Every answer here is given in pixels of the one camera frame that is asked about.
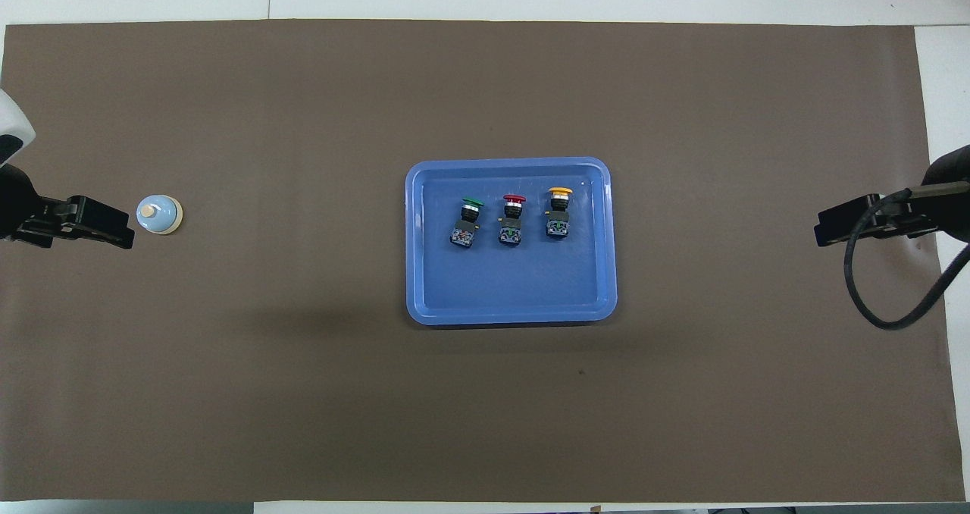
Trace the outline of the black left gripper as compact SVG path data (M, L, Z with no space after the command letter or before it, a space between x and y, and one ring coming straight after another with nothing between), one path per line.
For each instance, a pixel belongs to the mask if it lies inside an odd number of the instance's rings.
M68 199L67 233L56 213L66 202L39 196L29 177L13 165L1 169L1 237L43 249L53 239L87 239L131 250L135 232L128 213L87 196Z

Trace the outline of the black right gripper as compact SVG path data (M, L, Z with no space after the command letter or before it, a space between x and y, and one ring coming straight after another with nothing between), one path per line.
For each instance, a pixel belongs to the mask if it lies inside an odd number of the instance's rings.
M968 183L969 146L947 152L936 158L926 170L919 188L939 183ZM883 199L882 195L869 193L845 201L817 214L814 226L815 245L828 247L849 240L852 229L870 207ZM950 195L912 196L897 204L899 214L890 216L890 237L906 235L921 237L928 232L940 231L964 243L969 241L969 195L967 190Z

